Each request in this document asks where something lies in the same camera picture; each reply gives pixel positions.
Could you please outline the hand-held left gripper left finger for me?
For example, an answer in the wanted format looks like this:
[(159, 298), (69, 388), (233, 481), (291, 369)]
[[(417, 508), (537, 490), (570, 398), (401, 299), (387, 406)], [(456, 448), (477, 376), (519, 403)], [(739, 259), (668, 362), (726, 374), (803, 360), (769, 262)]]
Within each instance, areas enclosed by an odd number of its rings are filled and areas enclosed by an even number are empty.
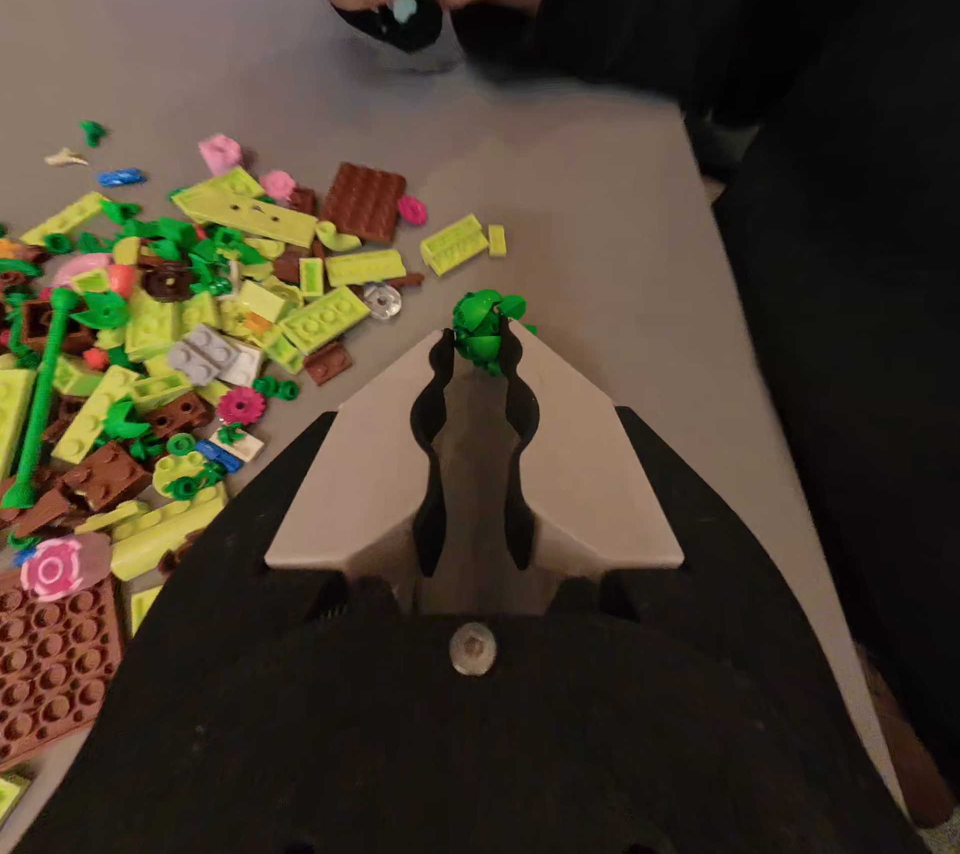
[(436, 572), (447, 506), (434, 440), (453, 360), (453, 332), (433, 332), (340, 406), (266, 551), (269, 567)]

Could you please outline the pile of colourful toy bricks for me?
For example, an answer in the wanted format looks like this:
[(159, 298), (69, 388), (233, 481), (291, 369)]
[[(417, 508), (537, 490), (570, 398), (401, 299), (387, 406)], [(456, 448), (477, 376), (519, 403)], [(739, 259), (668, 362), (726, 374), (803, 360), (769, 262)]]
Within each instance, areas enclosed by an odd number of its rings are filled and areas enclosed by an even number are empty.
[(2, 826), (92, 728), (270, 404), (351, 367), (343, 336), (425, 279), (392, 247), (427, 219), (401, 175), (343, 164), (317, 201), (233, 140), (199, 151), (179, 216), (94, 190), (2, 238)]

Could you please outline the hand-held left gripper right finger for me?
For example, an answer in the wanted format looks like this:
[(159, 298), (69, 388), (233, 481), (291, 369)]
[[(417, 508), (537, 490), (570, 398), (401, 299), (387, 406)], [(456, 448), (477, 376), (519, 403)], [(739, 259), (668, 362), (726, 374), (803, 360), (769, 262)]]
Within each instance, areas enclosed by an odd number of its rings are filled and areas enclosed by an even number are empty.
[(522, 571), (678, 569), (683, 549), (613, 400), (522, 323), (502, 322), (510, 454), (504, 528)]

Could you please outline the green leafy toy assembly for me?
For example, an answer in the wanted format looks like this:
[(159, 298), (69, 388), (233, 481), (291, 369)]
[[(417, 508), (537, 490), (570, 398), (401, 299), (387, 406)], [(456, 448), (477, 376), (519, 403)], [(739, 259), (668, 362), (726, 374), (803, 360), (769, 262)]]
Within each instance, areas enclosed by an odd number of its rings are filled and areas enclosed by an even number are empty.
[(501, 323), (521, 321), (526, 308), (522, 295), (502, 295), (492, 288), (466, 293), (452, 311), (454, 348), (474, 367), (501, 378)]

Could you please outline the person's black jacket torso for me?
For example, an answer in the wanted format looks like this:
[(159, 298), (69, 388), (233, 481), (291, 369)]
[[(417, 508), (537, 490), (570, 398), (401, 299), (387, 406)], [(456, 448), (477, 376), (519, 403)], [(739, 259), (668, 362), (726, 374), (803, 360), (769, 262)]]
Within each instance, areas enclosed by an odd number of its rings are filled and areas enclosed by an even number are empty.
[(958, 107), (686, 116), (844, 613), (958, 796)]

